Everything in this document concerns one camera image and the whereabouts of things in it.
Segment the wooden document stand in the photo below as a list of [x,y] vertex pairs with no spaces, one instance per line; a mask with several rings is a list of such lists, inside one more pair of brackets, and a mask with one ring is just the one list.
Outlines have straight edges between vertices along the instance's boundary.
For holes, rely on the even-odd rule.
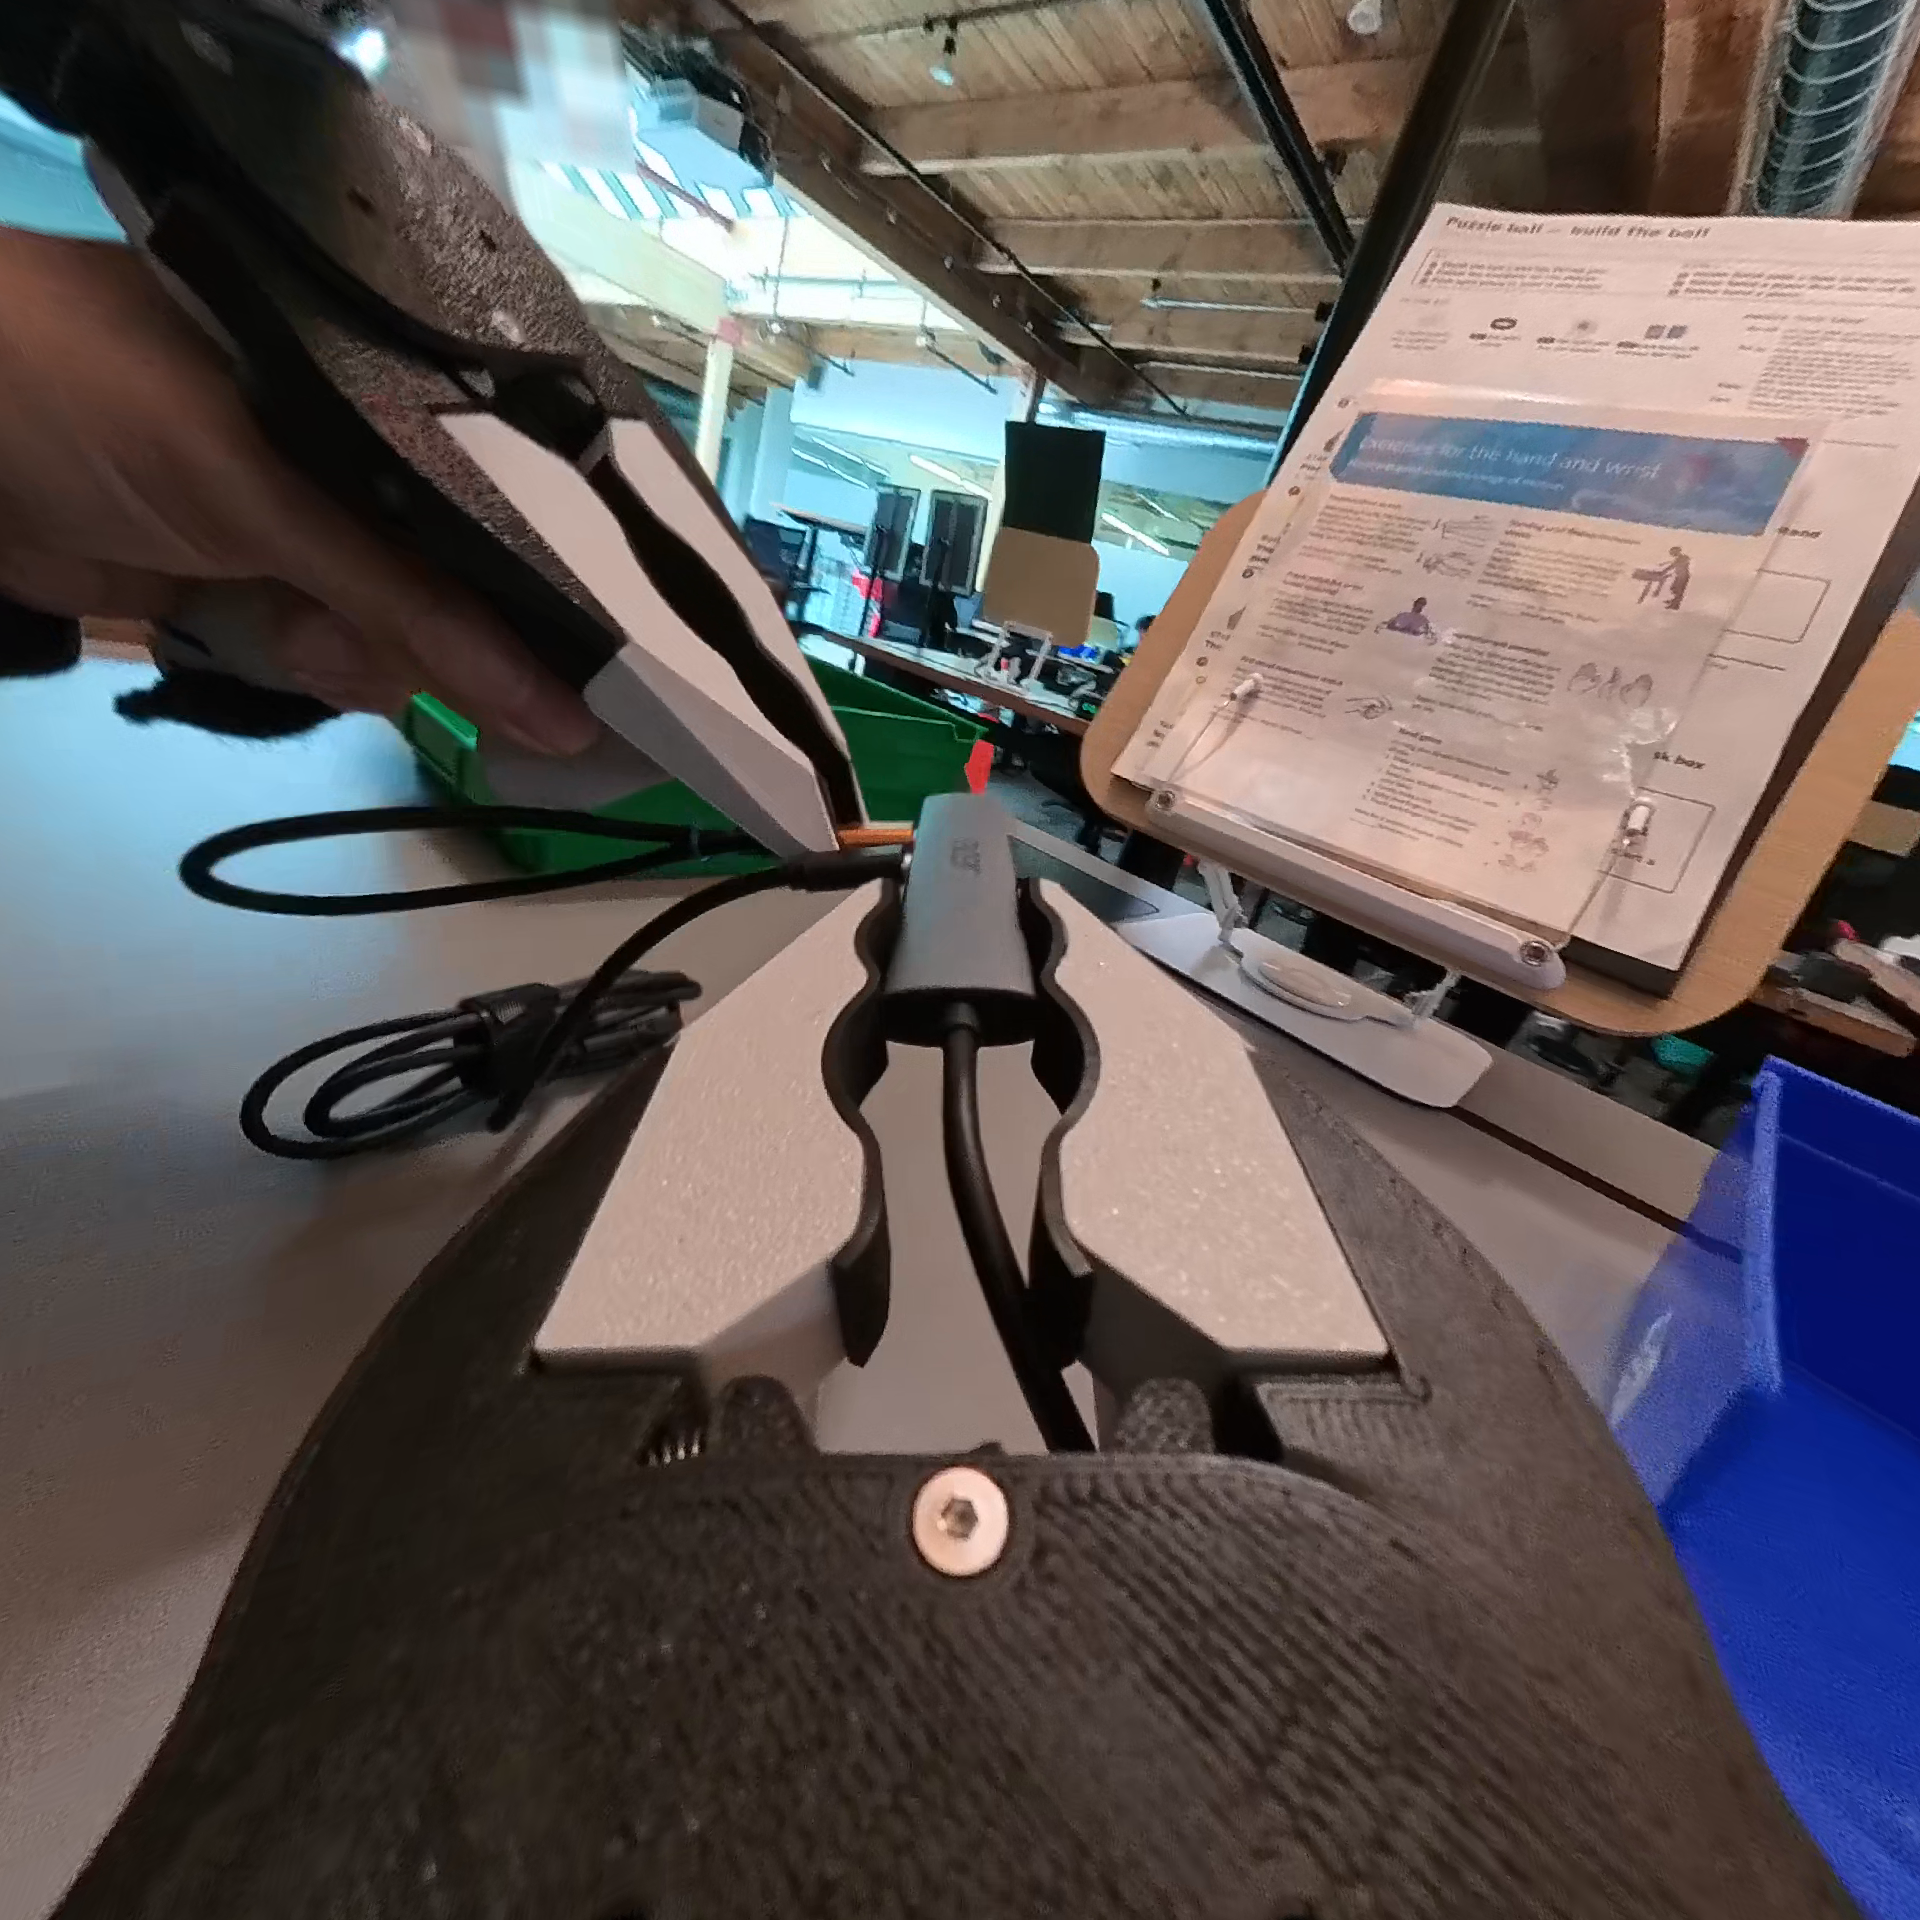
[[[1210,854],[1185,839],[1185,830],[1149,821],[1142,790],[1115,776],[1115,761],[1145,719],[1156,691],[1170,677],[1189,632],[1211,590],[1234,561],[1236,545],[1254,519],[1265,494],[1228,509],[1167,598],[1134,663],[1119,674],[1097,720],[1083,737],[1079,773],[1093,805],[1117,826],[1156,837],[1170,849]],[[1839,846],[1868,807],[1881,769],[1899,745],[1916,712],[1916,589],[1899,593],[1881,632],[1859,659],[1828,719],[1818,725],[1807,753],[1773,802],[1759,837],[1739,863],[1691,958],[1666,997],[1628,991],[1626,984],[1567,965],[1558,991],[1523,992],[1530,1008],[1554,1014],[1601,1034],[1642,1041],[1685,1034],[1733,1014],[1763,984],[1772,957],[1818,895]],[[1217,926],[1191,920],[1185,947],[1149,952],[1163,970],[1185,977],[1228,1016],[1254,1019],[1284,1041],[1382,1094],[1421,1110],[1452,1112],[1489,1075],[1495,1056],[1485,1045],[1428,1016],[1415,1024],[1339,1023],[1314,1008],[1294,1007],[1251,984]]]

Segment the person's left hand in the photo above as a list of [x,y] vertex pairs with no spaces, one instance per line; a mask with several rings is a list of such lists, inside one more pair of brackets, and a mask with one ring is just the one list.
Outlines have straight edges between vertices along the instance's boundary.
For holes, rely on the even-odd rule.
[[338,713],[430,693],[527,753],[601,728],[466,589],[373,533],[269,445],[206,331],[126,247],[2,231],[5,599],[177,623],[245,590],[260,651]]

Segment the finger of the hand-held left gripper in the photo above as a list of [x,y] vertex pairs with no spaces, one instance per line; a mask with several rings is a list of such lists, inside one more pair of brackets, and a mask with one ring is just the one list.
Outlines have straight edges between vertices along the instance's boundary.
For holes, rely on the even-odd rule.
[[835,851],[828,783],[803,750],[799,722],[759,709],[741,667],[673,611],[591,479],[493,416],[449,414],[438,431],[611,621],[611,662],[583,683],[607,735],[585,758],[585,805],[612,801],[615,779],[677,779],[769,851]]
[[580,466],[644,584],[686,634],[678,677],[753,735],[750,750],[734,750],[739,766],[753,766],[772,794],[775,769],[789,763],[785,797],[769,801],[780,823],[798,830],[819,814],[831,830],[869,826],[845,735],[812,663],[678,439],[642,419],[612,416]]

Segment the grey desk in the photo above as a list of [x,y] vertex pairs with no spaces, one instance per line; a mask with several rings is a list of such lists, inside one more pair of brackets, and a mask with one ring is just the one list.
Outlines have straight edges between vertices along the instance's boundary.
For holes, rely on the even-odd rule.
[[[577,1113],[338,1168],[235,1113],[309,1041],[583,977],[669,898],[615,888],[396,920],[253,920],[187,897],[202,837],[419,799],[397,735],[279,745],[130,728],[130,649],[7,681],[5,1917],[46,1917],[174,1718],[299,1438],[426,1262]],[[1382,1096],[1254,1029],[1503,1277],[1598,1395],[1711,1151],[1501,1055],[1460,1112]],[[943,1179],[939,1069],[897,1049],[866,1117],[897,1230],[881,1357],[822,1393],[829,1450],[1038,1445]]]

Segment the black panel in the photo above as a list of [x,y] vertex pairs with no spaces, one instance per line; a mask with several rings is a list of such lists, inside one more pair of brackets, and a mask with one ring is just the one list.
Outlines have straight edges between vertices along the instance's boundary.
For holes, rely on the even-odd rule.
[[1106,434],[1097,429],[1009,421],[1002,445],[999,529],[1091,545]]

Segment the dark grey USB hub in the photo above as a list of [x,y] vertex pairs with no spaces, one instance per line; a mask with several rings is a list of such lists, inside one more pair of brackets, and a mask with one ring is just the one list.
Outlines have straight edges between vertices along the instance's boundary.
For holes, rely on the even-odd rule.
[[942,1058],[949,1198],[1026,1413],[1044,1450],[1091,1451],[1094,1438],[1067,1385],[1062,1335],[1025,1273],[982,1128],[981,1058],[1039,1034],[1013,827],[997,802],[963,794],[924,805],[881,1008],[886,1041]]

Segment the black metal post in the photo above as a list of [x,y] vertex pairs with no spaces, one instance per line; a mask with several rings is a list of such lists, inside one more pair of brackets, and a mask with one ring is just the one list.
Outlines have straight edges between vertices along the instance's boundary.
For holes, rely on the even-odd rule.
[[1330,319],[1302,374],[1294,398],[1299,419],[1307,419],[1341,370],[1425,226],[1510,15],[1510,3],[1453,5],[1413,95],[1405,126],[1382,170]]

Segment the white instruction sheet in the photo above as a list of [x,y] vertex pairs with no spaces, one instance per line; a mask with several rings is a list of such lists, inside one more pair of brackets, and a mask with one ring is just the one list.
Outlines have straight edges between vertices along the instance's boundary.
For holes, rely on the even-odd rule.
[[1851,679],[1859,647],[1916,571],[1916,226],[1441,207],[1265,501],[1333,438],[1339,403],[1391,378],[1804,409],[1828,419],[1830,434],[1805,504],[1655,753],[1613,869],[1561,944],[1142,797],[1177,827],[1211,834],[1241,874],[1277,866],[1311,880],[1341,914],[1378,906],[1397,920],[1419,901],[1413,923],[1433,929],[1435,954],[1492,963],[1516,982],[1554,974],[1571,944],[1622,970],[1676,974],[1791,779],[1815,709]]

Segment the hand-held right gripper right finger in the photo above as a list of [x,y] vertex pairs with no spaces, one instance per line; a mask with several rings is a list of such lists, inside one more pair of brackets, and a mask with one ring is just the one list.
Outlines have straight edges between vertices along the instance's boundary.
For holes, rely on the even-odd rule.
[[1028,1278],[1091,1374],[1381,1374],[1388,1341],[1249,1048],[1057,880],[1026,886]]

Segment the green plastic bin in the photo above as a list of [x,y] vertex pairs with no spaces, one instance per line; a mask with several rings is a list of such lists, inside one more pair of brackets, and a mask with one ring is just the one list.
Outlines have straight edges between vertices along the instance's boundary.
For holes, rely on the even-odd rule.
[[[812,656],[810,667],[845,737],[874,823],[910,826],[921,817],[926,801],[974,790],[971,776],[989,766],[993,750],[986,745],[986,730],[959,712],[924,703],[835,662]],[[444,802],[463,809],[495,802],[478,754],[478,735],[460,713],[433,697],[415,697],[403,715],[399,737]],[[695,827],[702,834],[705,856],[673,863],[668,866],[673,875],[754,874],[769,865],[769,858],[754,851],[717,854],[714,837],[729,823],[683,785],[659,785],[630,794],[599,807],[599,817]],[[516,874],[527,875],[594,874],[642,854],[638,843],[555,827],[485,826],[478,832]]]

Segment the small wooden stand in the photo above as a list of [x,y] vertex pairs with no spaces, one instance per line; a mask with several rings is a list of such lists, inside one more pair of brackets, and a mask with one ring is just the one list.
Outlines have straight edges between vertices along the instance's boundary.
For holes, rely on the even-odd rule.
[[1097,599],[1097,552],[1091,543],[997,531],[981,585],[978,616],[1046,637],[1065,649],[1089,640]]

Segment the clear sleeve with exercise sheet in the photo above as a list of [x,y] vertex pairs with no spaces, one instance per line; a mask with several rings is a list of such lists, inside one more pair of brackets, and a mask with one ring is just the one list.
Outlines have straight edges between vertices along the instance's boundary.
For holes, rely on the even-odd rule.
[[1115,770],[1561,944],[1828,434],[1378,379],[1262,504]]

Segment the blue plastic bin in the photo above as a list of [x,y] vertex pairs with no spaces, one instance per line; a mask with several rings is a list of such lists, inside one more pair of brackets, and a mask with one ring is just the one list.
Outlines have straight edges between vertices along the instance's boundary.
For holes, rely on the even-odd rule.
[[1918,1120],[1766,1062],[1603,1401],[1791,1809],[1916,1918]]

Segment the silver ventilation duct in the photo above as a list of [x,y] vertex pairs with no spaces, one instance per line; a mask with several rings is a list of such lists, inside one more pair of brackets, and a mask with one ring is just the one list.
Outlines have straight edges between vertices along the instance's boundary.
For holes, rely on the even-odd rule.
[[1747,208],[1847,219],[1916,62],[1916,3],[1790,3],[1766,55]]

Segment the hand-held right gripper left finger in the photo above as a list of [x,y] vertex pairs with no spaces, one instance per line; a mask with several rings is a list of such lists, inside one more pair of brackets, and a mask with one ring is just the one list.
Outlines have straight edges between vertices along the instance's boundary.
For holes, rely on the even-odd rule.
[[534,1357],[563,1371],[831,1374],[892,1309],[881,985],[900,886],[855,888],[675,1045]]

